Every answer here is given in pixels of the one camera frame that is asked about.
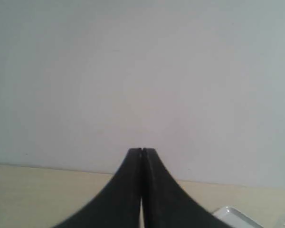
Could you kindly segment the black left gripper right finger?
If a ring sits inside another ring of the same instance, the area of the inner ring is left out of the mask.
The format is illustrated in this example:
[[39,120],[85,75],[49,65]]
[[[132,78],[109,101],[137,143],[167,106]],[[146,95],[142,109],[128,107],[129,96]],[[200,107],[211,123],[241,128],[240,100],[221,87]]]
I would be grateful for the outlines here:
[[146,228],[229,227],[181,188],[152,148],[142,150],[141,197]]

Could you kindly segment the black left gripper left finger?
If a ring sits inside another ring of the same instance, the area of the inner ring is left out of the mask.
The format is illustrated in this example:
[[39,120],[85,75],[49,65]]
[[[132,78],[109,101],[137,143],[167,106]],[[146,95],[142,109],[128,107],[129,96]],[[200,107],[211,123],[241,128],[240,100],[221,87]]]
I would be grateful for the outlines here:
[[102,190],[56,228],[138,228],[142,149],[131,148]]

